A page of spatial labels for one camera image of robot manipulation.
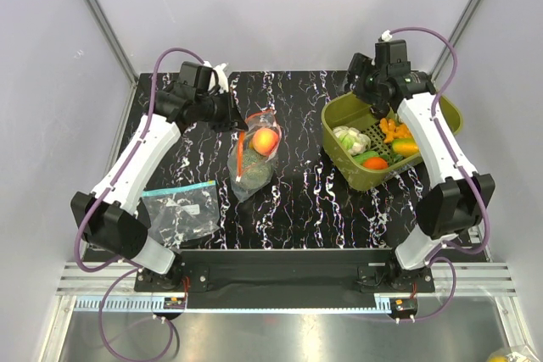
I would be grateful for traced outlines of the peach fruit toy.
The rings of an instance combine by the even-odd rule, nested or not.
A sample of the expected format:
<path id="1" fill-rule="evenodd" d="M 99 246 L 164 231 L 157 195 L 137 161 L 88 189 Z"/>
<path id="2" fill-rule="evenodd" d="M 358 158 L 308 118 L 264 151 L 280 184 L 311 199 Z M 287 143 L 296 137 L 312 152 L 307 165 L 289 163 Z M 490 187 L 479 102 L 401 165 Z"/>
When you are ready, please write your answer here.
<path id="1" fill-rule="evenodd" d="M 270 128 L 260 128 L 252 137 L 253 149 L 263 156 L 269 156 L 279 142 L 279 135 Z"/>

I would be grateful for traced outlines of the red zip clear bag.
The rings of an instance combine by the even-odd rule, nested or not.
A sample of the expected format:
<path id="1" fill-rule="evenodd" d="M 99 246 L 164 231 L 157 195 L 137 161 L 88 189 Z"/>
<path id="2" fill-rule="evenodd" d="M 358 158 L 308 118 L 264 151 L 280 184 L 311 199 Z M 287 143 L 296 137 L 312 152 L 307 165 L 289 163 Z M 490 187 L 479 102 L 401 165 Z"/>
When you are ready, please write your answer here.
<path id="1" fill-rule="evenodd" d="M 240 203 L 272 180 L 283 138 L 274 109 L 252 114 L 245 122 L 248 130 L 240 133 L 227 161 L 231 189 Z"/>

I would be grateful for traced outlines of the olive green plastic basket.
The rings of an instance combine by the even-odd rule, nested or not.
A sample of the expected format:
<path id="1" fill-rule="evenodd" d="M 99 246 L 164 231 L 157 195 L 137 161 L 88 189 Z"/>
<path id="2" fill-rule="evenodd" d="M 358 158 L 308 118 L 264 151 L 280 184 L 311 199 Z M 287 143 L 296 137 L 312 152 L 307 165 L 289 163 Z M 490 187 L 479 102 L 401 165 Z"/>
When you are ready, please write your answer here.
<path id="1" fill-rule="evenodd" d="M 357 164 L 333 135 L 333 128 L 337 126 L 354 127 L 370 137 L 374 151 L 385 154 L 389 159 L 394 156 L 391 147 L 383 142 L 384 134 L 379 129 L 378 120 L 370 113 L 370 107 L 351 93 L 335 98 L 323 108 L 322 147 L 349 186 L 360 192 L 377 187 L 421 162 L 426 165 L 433 186 L 448 177 L 459 180 L 462 174 L 456 163 L 463 166 L 467 173 L 474 171 L 474 166 L 455 139 L 455 134 L 462 127 L 462 117 L 446 97 L 440 99 L 435 111 L 431 110 L 433 101 L 434 95 L 422 93 L 403 101 L 398 112 L 389 112 L 390 118 L 397 116 L 406 123 L 422 151 L 392 164 L 386 170 L 369 170 Z"/>

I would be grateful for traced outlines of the green netted melon toy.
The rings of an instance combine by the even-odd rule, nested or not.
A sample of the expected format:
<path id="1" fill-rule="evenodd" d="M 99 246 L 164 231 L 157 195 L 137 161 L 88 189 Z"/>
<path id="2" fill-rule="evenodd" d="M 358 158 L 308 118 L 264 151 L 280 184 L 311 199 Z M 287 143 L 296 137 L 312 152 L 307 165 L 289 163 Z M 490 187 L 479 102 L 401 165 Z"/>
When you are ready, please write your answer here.
<path id="1" fill-rule="evenodd" d="M 273 163 L 254 149 L 247 149 L 241 159 L 241 175 L 236 177 L 236 187 L 255 192 L 264 187 L 272 178 Z"/>

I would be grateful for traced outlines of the yellow orange mango toy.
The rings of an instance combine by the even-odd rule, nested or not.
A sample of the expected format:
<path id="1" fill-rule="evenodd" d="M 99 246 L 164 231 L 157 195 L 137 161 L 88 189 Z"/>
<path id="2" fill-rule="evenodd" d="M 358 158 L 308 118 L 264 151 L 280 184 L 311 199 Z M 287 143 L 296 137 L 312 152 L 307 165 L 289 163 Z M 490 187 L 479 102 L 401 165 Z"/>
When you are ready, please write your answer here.
<path id="1" fill-rule="evenodd" d="M 391 149 L 395 154 L 406 158 L 419 153 L 419 147 L 413 138 L 398 138 L 391 143 Z"/>

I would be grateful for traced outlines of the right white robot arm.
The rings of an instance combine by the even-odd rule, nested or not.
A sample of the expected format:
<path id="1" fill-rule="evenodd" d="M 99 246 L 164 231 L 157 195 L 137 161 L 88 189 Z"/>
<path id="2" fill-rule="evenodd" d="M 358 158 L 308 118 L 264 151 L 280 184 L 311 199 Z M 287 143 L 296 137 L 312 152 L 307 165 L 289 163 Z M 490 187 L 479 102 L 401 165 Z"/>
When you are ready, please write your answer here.
<path id="1" fill-rule="evenodd" d="M 373 58 L 356 53 L 346 85 L 378 112 L 390 108 L 398 115 L 428 172 L 429 191 L 416 207 L 417 226 L 384 272 L 390 288 L 404 291 L 416 280 L 415 270 L 429 265 L 441 249 L 456 247 L 459 234 L 482 225 L 484 239 L 490 238 L 487 207 L 495 181 L 479 173 L 463 153 L 442 114 L 439 90 L 429 74 L 411 68 L 405 41 L 383 34 Z"/>

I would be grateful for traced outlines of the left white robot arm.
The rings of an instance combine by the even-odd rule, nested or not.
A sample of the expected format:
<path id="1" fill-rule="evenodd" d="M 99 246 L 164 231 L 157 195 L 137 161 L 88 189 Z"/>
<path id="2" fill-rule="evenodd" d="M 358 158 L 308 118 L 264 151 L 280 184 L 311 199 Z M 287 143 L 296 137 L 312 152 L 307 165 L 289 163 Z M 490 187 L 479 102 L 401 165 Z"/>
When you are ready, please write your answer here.
<path id="1" fill-rule="evenodd" d="M 166 291 L 182 284 L 175 253 L 152 238 L 135 213 L 151 175 L 190 125 L 203 122 L 217 133 L 248 129 L 229 90 L 226 68 L 185 62 L 169 86 L 152 89 L 149 112 L 109 173 L 91 192 L 77 192 L 71 200 L 77 258 L 81 242 L 88 242 L 153 271 Z"/>

